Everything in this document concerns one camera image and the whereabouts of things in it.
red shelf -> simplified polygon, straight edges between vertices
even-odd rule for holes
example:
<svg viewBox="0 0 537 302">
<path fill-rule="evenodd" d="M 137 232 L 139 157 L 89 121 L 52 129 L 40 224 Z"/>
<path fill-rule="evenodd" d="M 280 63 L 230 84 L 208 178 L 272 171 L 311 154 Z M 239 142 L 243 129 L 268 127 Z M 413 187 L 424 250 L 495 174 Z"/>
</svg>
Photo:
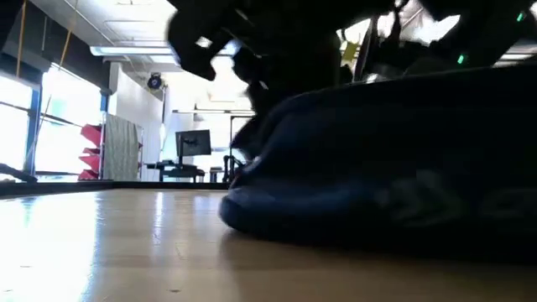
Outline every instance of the red shelf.
<svg viewBox="0 0 537 302">
<path fill-rule="evenodd" d="M 97 180 L 99 175 L 91 170 L 84 170 L 78 176 L 78 180 Z"/>
<path fill-rule="evenodd" d="M 95 147 L 101 146 L 101 126 L 85 125 L 82 127 L 81 134 L 84 138 L 92 142 Z"/>
<path fill-rule="evenodd" d="M 95 173 L 99 173 L 99 155 L 86 155 L 80 156 L 79 159 L 90 166 L 91 170 Z"/>
<path fill-rule="evenodd" d="M 99 155 L 101 150 L 99 148 L 84 148 L 83 154 Z"/>
</svg>

wooden floor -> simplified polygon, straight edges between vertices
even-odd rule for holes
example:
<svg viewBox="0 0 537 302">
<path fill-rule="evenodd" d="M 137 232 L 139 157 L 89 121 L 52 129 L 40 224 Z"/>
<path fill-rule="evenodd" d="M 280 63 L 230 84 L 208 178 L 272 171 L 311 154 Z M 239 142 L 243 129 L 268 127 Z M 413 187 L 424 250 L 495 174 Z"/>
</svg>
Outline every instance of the wooden floor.
<svg viewBox="0 0 537 302">
<path fill-rule="evenodd" d="M 0 200 L 0 301 L 537 301 L 533 268 L 254 241 L 222 193 L 114 190 Z"/>
</svg>

ceiling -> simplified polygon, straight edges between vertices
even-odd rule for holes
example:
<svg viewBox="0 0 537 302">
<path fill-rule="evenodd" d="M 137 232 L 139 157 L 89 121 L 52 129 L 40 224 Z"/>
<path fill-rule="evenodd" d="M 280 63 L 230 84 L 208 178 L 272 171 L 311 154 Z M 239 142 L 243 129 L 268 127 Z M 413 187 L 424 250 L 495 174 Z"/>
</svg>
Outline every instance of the ceiling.
<svg viewBox="0 0 537 302">
<path fill-rule="evenodd" d="M 146 78 L 150 72 L 178 72 L 167 50 L 165 30 L 168 19 L 176 9 L 166 0 L 30 0 L 52 19 L 70 29 L 76 16 L 73 33 L 90 46 L 146 47 L 137 55 L 115 55 L 107 60 L 120 60 L 127 72 Z M 441 38 L 458 20 L 457 16 L 436 22 L 417 0 L 410 0 L 400 15 L 403 39 L 429 43 Z M 389 34 L 393 14 L 379 19 L 379 31 Z M 346 30 L 349 40 L 359 42 L 367 30 L 369 21 L 364 20 Z M 221 64 L 225 70 L 228 63 Z"/>
</svg>

wire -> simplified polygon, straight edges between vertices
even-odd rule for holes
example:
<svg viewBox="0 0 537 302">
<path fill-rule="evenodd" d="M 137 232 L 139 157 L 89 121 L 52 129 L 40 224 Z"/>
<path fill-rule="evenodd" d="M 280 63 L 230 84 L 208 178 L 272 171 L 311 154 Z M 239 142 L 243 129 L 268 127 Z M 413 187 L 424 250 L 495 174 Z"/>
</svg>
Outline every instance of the wire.
<svg viewBox="0 0 537 302">
<path fill-rule="evenodd" d="M 65 55 L 67 54 L 67 49 L 69 48 L 70 37 L 71 37 L 71 35 L 73 33 L 73 29 L 75 29 L 75 26 L 76 26 L 76 16 L 78 15 L 78 2 L 79 2 L 79 0 L 75 1 L 75 12 L 73 13 L 73 22 L 72 22 L 69 30 L 67 31 L 67 38 L 65 38 L 64 49 L 63 49 L 63 52 L 61 53 L 60 64 L 58 65 L 58 71 L 61 71 L 61 67 L 64 64 Z M 18 48 L 19 48 L 19 53 L 20 53 L 20 51 L 22 49 L 22 40 L 19 40 Z M 32 145 L 31 145 L 30 149 L 28 150 L 28 153 L 26 154 L 26 159 L 24 160 L 25 163 L 28 162 L 30 154 L 33 154 L 34 151 L 35 151 L 36 144 L 37 144 L 37 141 L 38 141 L 38 138 L 39 138 L 39 133 L 41 132 L 41 127 L 43 127 L 44 118 L 46 117 L 47 113 L 49 112 L 50 100 L 52 99 L 52 93 L 53 92 L 54 92 L 54 90 L 52 90 L 50 92 L 49 98 L 47 99 L 47 104 L 46 104 L 46 106 L 44 108 L 44 112 L 43 112 L 43 114 L 41 116 L 41 120 L 38 122 L 37 132 L 35 134 L 34 141 L 32 142 Z"/>
<path fill-rule="evenodd" d="M 20 19 L 20 33 L 18 34 L 18 55 L 17 55 L 17 78 L 20 78 L 20 61 L 23 58 L 24 44 L 24 25 L 26 24 L 26 4 L 28 0 L 24 0 L 23 13 Z"/>
</svg>

white wall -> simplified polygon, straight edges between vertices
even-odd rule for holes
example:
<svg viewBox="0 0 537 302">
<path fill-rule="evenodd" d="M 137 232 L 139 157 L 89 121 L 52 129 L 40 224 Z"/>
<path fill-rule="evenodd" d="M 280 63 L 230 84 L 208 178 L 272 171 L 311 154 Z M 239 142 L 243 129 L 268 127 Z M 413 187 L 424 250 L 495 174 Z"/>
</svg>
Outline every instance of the white wall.
<svg viewBox="0 0 537 302">
<path fill-rule="evenodd" d="M 143 128 L 143 162 L 156 163 L 160 154 L 160 125 L 162 123 L 163 102 L 146 91 L 121 68 L 112 68 L 111 87 L 116 93 L 111 97 L 109 112 L 133 122 Z M 158 181 L 154 170 L 142 170 L 142 181 Z"/>
<path fill-rule="evenodd" d="M 180 112 L 192 112 L 195 107 L 203 110 L 248 110 L 249 100 L 243 95 L 247 85 L 242 83 L 232 71 L 232 61 L 213 60 L 213 67 L 216 70 L 216 79 L 213 82 L 204 80 L 188 72 L 176 72 L 164 74 L 165 83 L 168 85 L 166 93 L 166 140 L 164 144 L 162 159 L 177 158 L 177 148 L 175 145 L 175 133 L 189 130 L 211 130 L 211 146 L 213 148 L 225 149 L 224 151 L 213 151 L 212 155 L 201 155 L 195 157 L 184 157 L 185 164 L 195 164 L 200 169 L 209 171 L 211 167 L 223 167 L 223 156 L 229 153 L 230 117 L 229 114 L 205 114 L 195 121 L 194 113 L 172 113 L 174 110 Z M 234 122 L 236 132 L 239 126 L 244 124 L 244 120 Z"/>
</svg>

